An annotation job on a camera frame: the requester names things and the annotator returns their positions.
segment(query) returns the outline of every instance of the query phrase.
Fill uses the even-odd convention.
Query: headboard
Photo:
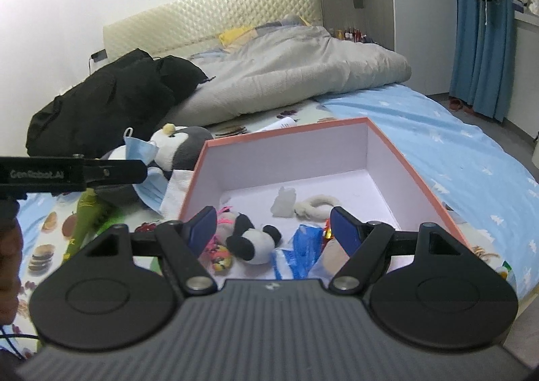
[[[216,48],[225,30],[287,14],[321,25],[321,0],[177,0],[104,26],[103,41],[111,61],[136,48],[153,57],[187,57]]]

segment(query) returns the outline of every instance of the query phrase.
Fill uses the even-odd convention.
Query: white ring toy
[[[317,206],[329,204],[332,208],[340,206],[340,201],[331,195],[314,195],[306,200],[298,201],[294,205],[294,212],[299,217],[306,217],[317,221],[325,221],[329,218],[331,209],[317,209]]]

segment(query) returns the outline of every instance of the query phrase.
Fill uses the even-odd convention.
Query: quilted headboard
[[[104,26],[103,40],[111,61],[135,48],[154,57],[187,57],[217,47],[225,30],[287,14],[321,25],[321,0],[178,0]]]

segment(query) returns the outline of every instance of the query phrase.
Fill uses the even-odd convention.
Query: blanket
[[[192,62],[215,78],[173,107],[162,124],[205,126],[411,76],[403,56],[375,44],[337,40],[320,26],[279,29],[234,53],[198,56]]]

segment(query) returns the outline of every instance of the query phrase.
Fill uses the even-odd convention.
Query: blue and white package
[[[272,252],[272,265],[277,280],[306,279],[322,251],[321,227],[300,225],[294,236]]]

